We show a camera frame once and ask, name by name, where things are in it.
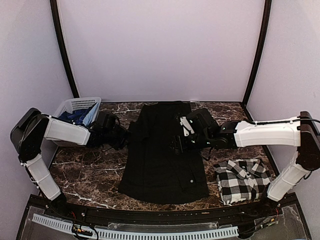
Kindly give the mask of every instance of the folded plaid shirt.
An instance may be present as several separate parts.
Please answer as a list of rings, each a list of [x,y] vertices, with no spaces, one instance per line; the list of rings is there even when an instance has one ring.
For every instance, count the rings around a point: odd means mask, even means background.
[[[260,159],[228,160],[215,164],[213,169],[224,205],[260,198],[272,180]]]

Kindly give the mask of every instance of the brown marble surface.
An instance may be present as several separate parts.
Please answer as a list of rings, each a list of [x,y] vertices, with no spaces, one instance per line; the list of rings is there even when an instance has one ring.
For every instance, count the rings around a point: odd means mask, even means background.
[[[103,103],[100,111],[116,114],[121,124],[128,128],[131,121],[136,121],[144,104],[154,103]],[[219,124],[229,120],[246,118],[239,103],[235,102],[197,102],[191,103],[192,109],[208,108]],[[238,149],[212,150],[211,160],[204,161],[205,173],[210,196],[195,202],[173,205],[154,204],[135,200],[118,193],[127,160],[128,150],[116,151],[105,145],[104,148],[60,147],[53,160],[50,172],[65,193],[68,202],[85,206],[136,210],[136,211],[182,211],[202,210],[223,207],[213,165],[225,160],[260,158],[275,177],[261,146]],[[208,149],[202,154],[208,156]]]

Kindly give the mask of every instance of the laundry basket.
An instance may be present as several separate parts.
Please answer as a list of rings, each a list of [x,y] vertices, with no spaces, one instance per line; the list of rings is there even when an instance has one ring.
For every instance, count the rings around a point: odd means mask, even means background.
[[[101,104],[101,98],[98,96],[95,97],[79,97],[79,98],[72,98],[65,100],[61,105],[58,107],[58,109],[54,113],[54,117],[60,117],[61,114],[63,114],[65,111],[68,113],[72,113],[74,110],[78,109],[88,109],[95,103],[98,104],[96,111],[93,115],[92,121],[94,121],[97,118],[99,107]],[[69,141],[59,141],[59,140],[53,140],[55,144],[57,144],[60,147],[83,147],[83,145],[78,145],[73,142]]]

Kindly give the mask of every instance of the robotic arm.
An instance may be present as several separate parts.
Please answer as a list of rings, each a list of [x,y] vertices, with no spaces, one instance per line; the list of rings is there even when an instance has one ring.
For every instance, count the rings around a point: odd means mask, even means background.
[[[180,117],[184,135],[175,136],[171,147],[176,154],[252,145],[297,147],[297,154],[266,190],[265,198],[278,202],[304,176],[320,168],[320,134],[314,121],[317,122],[303,111],[298,117],[278,121],[227,121],[219,126],[209,111],[201,108]]]
[[[109,144],[116,150],[122,149],[127,144],[129,132],[117,120],[115,115],[100,112],[97,120],[85,127],[31,108],[11,131],[10,138],[19,154],[20,164],[25,167],[31,181],[62,214],[67,200],[43,161],[43,139],[68,141],[87,147]]]

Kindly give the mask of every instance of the white slotted strip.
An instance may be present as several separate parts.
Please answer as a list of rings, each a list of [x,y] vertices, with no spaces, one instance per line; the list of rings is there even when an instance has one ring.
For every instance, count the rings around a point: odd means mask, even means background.
[[[53,219],[40,214],[34,214],[32,221],[63,233],[72,234],[71,229],[73,224],[71,221]],[[92,229],[86,226],[83,226],[82,229],[93,232]],[[178,233],[128,232],[101,228],[96,228],[96,231],[98,232],[100,240],[218,240],[237,237],[239,235],[237,226],[207,231]],[[93,233],[91,239],[96,239],[95,233]]]

